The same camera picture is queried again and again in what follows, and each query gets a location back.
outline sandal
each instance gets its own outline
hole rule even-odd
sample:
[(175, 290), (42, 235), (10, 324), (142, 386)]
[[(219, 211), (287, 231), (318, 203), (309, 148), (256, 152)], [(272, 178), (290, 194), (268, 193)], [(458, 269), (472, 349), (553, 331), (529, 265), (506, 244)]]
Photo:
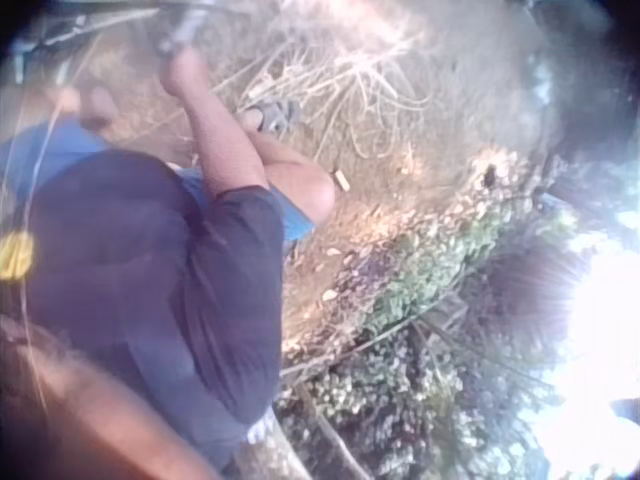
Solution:
[(262, 113), (259, 132), (280, 133), (292, 129), (302, 114), (300, 104), (294, 100), (262, 101), (249, 107)]

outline hand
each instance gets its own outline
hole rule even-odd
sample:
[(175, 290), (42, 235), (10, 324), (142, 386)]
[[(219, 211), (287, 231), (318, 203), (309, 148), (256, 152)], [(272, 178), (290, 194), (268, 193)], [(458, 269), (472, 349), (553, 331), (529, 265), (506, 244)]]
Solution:
[(185, 100), (209, 88), (209, 70), (202, 56), (192, 47), (186, 47), (169, 60), (160, 75), (165, 91)]

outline stick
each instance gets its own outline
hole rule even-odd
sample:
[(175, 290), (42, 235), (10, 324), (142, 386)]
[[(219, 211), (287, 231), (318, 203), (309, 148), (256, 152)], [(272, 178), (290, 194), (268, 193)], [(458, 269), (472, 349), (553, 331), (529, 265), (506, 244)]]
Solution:
[(315, 419), (318, 421), (318, 426), (322, 433), (327, 437), (327, 440), (342, 454), (342, 458), (345, 461), (345, 464), (349, 470), (355, 475), (355, 477), (359, 480), (372, 480), (372, 477), (366, 472), (364, 468), (360, 466), (357, 460), (353, 457), (349, 449), (347, 448), (347, 444), (344, 443), (342, 437), (334, 430), (334, 428), (329, 423), (329, 420), (320, 412), (318, 407), (316, 407), (311, 394), (307, 390), (307, 388), (300, 384), (295, 388), (295, 391), (300, 398), (302, 399), (302, 403), (311, 411)]

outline dirt ground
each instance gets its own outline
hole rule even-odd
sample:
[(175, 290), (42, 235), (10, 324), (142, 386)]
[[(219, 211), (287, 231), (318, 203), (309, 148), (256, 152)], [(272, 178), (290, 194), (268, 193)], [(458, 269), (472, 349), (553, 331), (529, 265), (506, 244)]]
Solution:
[[(357, 3), (364, 12), (357, 19), (361, 39), (376, 41), (383, 18), (377, 12), (384, 12), (391, 30), (404, 27), (412, 38), (394, 65), (403, 72), (401, 83), (414, 108), (396, 111), (397, 126), (391, 128), (372, 121), (371, 107), (367, 111), (351, 98), (340, 103), (330, 94), (310, 100), (293, 94), (303, 102), (304, 116), (284, 141), (314, 157), (326, 131), (317, 161), (342, 171), (351, 188), (337, 187), (331, 220), (287, 260), (286, 351), (331, 323), (338, 303), (323, 301), (323, 294), (351, 275), (354, 258), (367, 257), (408, 224), (456, 202), (456, 192), (472, 174), (474, 156), (498, 147), (526, 157), (541, 138), (542, 108), (532, 92), (529, 59), (542, 39), (522, 9), (500, 0), (405, 1), (391, 7)], [(276, 31), (282, 12), (270, 7), (256, 6), (248, 16), (215, 14), (200, 40), (212, 86), (232, 108), (251, 101), (250, 88), (265, 77), (260, 60), (283, 37), (282, 29)], [(332, 21), (344, 29), (341, 23), (348, 19), (335, 14)], [(104, 35), (87, 66), (114, 91), (122, 110), (108, 137), (163, 161), (194, 164), (185, 118), (157, 81), (158, 62), (134, 40), (125, 30)], [(282, 57), (286, 66), (286, 49)], [(329, 108), (315, 115), (324, 104)]]

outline sunlight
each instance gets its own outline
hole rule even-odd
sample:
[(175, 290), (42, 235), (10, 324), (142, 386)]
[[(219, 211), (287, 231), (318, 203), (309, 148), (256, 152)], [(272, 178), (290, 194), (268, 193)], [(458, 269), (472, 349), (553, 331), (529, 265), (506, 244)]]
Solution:
[(571, 358), (553, 383), (566, 402), (546, 411), (535, 432), (550, 478), (600, 465), (630, 475), (640, 462), (640, 427), (609, 402), (640, 396), (640, 256), (601, 254), (577, 288), (568, 340)]

